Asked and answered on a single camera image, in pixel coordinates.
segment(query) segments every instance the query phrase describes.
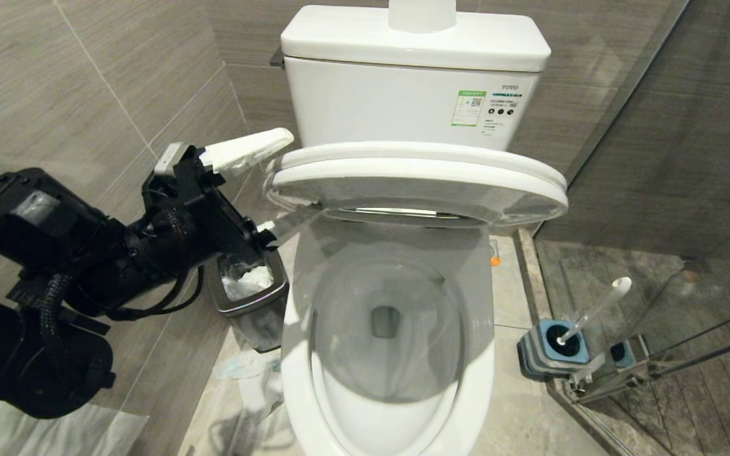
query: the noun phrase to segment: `toilet tank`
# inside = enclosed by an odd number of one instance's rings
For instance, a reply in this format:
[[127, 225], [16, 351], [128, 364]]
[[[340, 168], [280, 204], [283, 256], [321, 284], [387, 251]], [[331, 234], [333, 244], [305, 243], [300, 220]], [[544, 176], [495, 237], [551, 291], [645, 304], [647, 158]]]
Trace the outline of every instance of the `toilet tank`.
[[420, 34], [388, 26], [387, 8], [304, 6], [281, 34], [302, 144], [505, 150], [551, 48], [531, 18], [452, 14]]

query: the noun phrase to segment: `toilet brush handle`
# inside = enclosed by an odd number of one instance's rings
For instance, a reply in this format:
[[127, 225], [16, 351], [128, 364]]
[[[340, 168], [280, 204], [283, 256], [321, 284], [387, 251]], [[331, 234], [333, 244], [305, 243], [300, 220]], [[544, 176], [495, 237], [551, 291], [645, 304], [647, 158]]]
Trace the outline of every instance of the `toilet brush handle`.
[[602, 303], [592, 308], [590, 312], [579, 317], [579, 319], [573, 323], [573, 327], [571, 327], [568, 332], [562, 334], [559, 338], [556, 338], [556, 343], [564, 345], [565, 341], [567, 341], [568, 339], [573, 337], [574, 334], [577, 334], [580, 330], [582, 330], [582, 328], [584, 328], [586, 324], [593, 320], [593, 318], [599, 317], [599, 314], [604, 309], [612, 306], [612, 304], [619, 302], [621, 298], [623, 298], [627, 294], [631, 286], [632, 279], [630, 279], [629, 277], [620, 277], [614, 280], [612, 283], [611, 291], [608, 293], [607, 296], [605, 296], [605, 299], [602, 300]]

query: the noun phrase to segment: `energy label sticker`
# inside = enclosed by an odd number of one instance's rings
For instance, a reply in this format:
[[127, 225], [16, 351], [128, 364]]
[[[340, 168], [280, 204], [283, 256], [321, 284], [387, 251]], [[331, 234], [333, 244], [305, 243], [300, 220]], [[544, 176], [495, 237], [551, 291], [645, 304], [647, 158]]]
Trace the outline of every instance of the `energy label sticker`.
[[476, 127], [480, 109], [486, 98], [486, 92], [478, 90], [458, 91], [458, 100], [455, 101], [455, 113], [452, 115], [452, 124], [458, 127]]

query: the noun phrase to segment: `white cloth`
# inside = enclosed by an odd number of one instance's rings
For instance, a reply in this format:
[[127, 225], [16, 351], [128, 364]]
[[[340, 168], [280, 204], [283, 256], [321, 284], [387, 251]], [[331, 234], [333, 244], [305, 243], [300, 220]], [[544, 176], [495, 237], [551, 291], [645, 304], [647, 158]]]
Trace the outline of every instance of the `white cloth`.
[[147, 416], [86, 404], [57, 419], [36, 419], [0, 402], [0, 456], [124, 456]]

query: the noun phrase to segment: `toilet tank lid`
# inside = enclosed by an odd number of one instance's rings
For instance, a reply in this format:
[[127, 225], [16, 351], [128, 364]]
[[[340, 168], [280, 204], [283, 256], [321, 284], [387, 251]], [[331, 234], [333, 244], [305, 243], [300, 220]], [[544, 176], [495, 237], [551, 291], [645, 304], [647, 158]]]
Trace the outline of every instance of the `toilet tank lid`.
[[469, 70], [541, 72], [551, 48], [531, 18], [456, 13], [457, 23], [432, 34], [398, 32], [387, 8], [304, 6], [281, 34], [293, 58]]

